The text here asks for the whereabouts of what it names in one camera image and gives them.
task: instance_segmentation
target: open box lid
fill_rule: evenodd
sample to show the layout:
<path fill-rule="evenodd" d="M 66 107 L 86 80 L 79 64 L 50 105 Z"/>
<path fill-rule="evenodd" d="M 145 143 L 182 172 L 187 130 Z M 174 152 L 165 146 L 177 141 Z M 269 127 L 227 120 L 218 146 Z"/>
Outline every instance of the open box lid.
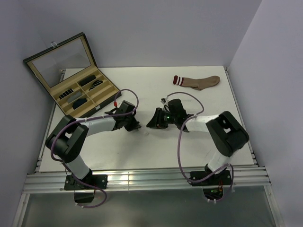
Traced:
<path fill-rule="evenodd" d="M 52 47 L 24 59 L 23 62 L 65 114 L 88 117 L 113 101 L 119 89 L 98 69 L 83 32 L 59 44 L 51 44 Z M 95 78 L 82 85 L 81 81 L 89 76 Z M 98 85 L 92 90 L 94 82 L 98 82 Z M 62 98 L 67 90 L 71 93 Z M 77 109 L 73 105 L 77 99 L 69 102 L 69 97 L 76 92 L 81 92 L 79 98 L 87 100 L 81 107 L 76 107 Z"/>

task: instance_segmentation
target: striped sock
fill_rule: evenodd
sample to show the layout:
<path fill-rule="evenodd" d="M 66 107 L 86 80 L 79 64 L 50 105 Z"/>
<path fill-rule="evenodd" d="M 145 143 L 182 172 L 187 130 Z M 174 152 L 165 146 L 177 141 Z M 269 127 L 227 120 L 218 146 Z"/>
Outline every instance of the striped sock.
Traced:
<path fill-rule="evenodd" d="M 175 75 L 175 76 L 174 76 L 174 80 L 173 80 L 172 83 L 175 84 L 175 85 L 182 86 L 183 81 L 184 81 L 184 78 L 183 78 L 183 77 L 179 77 L 179 76 Z"/>

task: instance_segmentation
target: wooden box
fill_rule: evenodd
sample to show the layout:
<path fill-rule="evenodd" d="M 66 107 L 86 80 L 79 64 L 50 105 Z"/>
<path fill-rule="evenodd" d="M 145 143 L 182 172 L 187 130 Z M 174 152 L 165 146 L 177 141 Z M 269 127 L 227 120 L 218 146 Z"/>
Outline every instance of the wooden box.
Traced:
<path fill-rule="evenodd" d="M 113 102 L 119 89 L 98 69 L 84 33 L 52 46 L 23 62 L 66 115 L 89 117 Z"/>

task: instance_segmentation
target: purple cable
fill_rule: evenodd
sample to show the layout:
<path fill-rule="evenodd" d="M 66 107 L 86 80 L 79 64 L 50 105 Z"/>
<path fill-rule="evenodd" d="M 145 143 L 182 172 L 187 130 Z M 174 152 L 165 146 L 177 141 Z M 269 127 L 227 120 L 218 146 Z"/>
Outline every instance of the purple cable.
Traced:
<path fill-rule="evenodd" d="M 182 165 L 181 165 L 181 158 L 180 158 L 180 144 L 181 144 L 182 132 L 183 132 L 183 129 L 184 129 L 184 127 L 185 127 L 185 124 L 186 124 L 189 120 L 194 119 L 194 118 L 197 117 L 198 114 L 203 113 L 203 111 L 204 111 L 204 106 L 203 106 L 203 104 L 202 104 L 196 97 L 194 97 L 193 95 L 191 95 L 191 94 L 189 94 L 189 93 L 186 93 L 186 92 L 174 92 L 174 93 L 169 94 L 167 97 L 169 97 L 169 96 L 171 96 L 171 95 L 174 95 L 174 94 L 185 94 L 185 95 L 191 96 L 191 97 L 194 98 L 194 99 L 201 105 L 201 107 L 202 107 L 202 111 L 196 113 L 196 114 L 195 114 L 194 116 L 192 116 L 192 117 L 187 118 L 187 119 L 183 122 L 183 124 L 182 124 L 182 126 L 181 126 L 181 128 L 180 128 L 180 133 L 179 133 L 179 137 L 178 137 L 178 146 L 177 146 L 177 157 L 178 157 L 178 165 L 179 165 L 180 172 L 182 173 L 183 177 L 184 177 L 187 181 L 189 181 L 189 182 L 191 182 L 191 183 L 200 183 L 200 182 L 202 182 L 202 181 L 207 180 L 209 177 L 211 177 L 211 176 L 214 175 L 215 173 L 219 172 L 220 170 L 225 169 L 226 167 L 230 166 L 231 169 L 232 169 L 232 182 L 231 182 L 231 185 L 230 185 L 229 189 L 228 189 L 227 192 L 226 192 L 226 193 L 229 193 L 230 190 L 231 190 L 231 188 L 232 188 L 232 185 L 233 185 L 233 174 L 234 174 L 234 172 L 233 172 L 233 166 L 232 166 L 231 164 L 225 164 L 225 165 L 221 166 L 220 168 L 216 169 L 215 171 L 213 171 L 212 173 L 210 173 L 209 175 L 207 175 L 206 177 L 204 177 L 204 178 L 202 178 L 202 179 L 200 179 L 200 180 L 196 180 L 196 181 L 189 179 L 189 178 L 185 175 L 185 172 L 184 172 L 184 170 L 183 170 L 183 168 L 182 168 Z"/>
<path fill-rule="evenodd" d="M 86 121 L 93 121 L 93 120 L 98 120 L 98 119 L 102 119 L 102 118 L 107 118 L 107 117 L 120 117 L 120 116 L 126 116 L 126 115 L 129 115 L 129 114 L 132 114 L 133 112 L 135 112 L 136 110 L 137 110 L 137 108 L 138 108 L 138 106 L 139 106 L 139 98 L 138 98 L 138 96 L 137 96 L 137 94 L 135 93 L 135 92 L 133 92 L 132 90 L 130 90 L 130 89 L 122 89 L 122 90 L 120 90 L 120 91 L 118 91 L 117 92 L 117 94 L 115 95 L 115 99 L 114 99 L 114 102 L 116 101 L 116 99 L 117 99 L 117 95 L 119 94 L 119 93 L 121 93 L 122 91 L 129 91 L 129 92 L 131 92 L 131 93 L 133 93 L 134 94 L 134 96 L 136 97 L 136 99 L 137 99 L 137 105 L 136 105 L 136 107 L 131 111 L 131 112 L 128 112 L 128 113 L 121 113 L 121 114 L 114 114 L 114 115 L 105 115 L 105 116 L 99 116 L 99 117 L 91 117 L 91 118 L 88 118 L 88 119 L 86 119 Z M 76 123 L 81 123 L 81 122 L 85 122 L 85 119 L 81 119 L 81 120 L 76 120 L 76 121 L 74 121 L 74 122 L 71 122 L 71 123 L 69 123 L 68 125 L 66 125 L 63 129 L 61 129 L 61 131 L 58 133 L 58 135 L 55 137 L 55 139 L 54 139 L 54 141 L 53 141 L 53 143 L 52 143 L 52 146 L 51 146 L 51 157 L 52 157 L 52 159 L 54 160 L 54 161 L 58 161 L 58 162 L 62 162 L 62 164 L 63 164 L 63 166 L 70 172 L 70 169 L 66 166 L 66 164 L 61 160 L 61 159 L 58 159 L 58 158 L 55 158 L 54 157 L 54 155 L 53 155 L 53 150 L 54 150 L 54 147 L 55 147 L 55 144 L 56 144 L 56 142 L 57 142 L 57 140 L 59 139 L 59 137 L 62 135 L 62 133 L 64 133 L 65 131 L 66 131 L 66 129 L 68 129 L 70 126 L 72 126 L 72 125 L 74 125 L 74 124 L 76 124 Z M 82 182 L 80 179 L 78 179 L 73 173 L 72 173 L 72 176 L 73 176 L 73 178 L 78 182 L 78 183 L 80 183 L 80 184 L 82 184 L 82 185 L 84 185 L 84 186 L 87 186 L 87 187 L 90 187 L 90 188 L 92 188 L 92 189 L 95 189 L 95 190 L 99 190 L 99 191 L 101 191 L 101 192 L 103 192 L 104 193 L 104 199 L 103 199 L 103 201 L 101 202 L 101 203 L 99 203 L 99 204 L 97 204 L 97 205 L 94 205 L 94 206 L 83 206 L 83 208 L 95 208 L 95 207 L 98 207 L 98 206 L 101 206 L 105 201 L 106 201 L 106 199 L 107 199 L 107 194 L 106 194 L 106 192 L 104 191 L 104 190 L 102 190 L 101 188 L 98 188 L 98 187 L 95 187 L 95 186 L 93 186 L 93 185 L 90 185 L 90 184 L 87 184 L 87 183 L 84 183 L 84 182 Z"/>

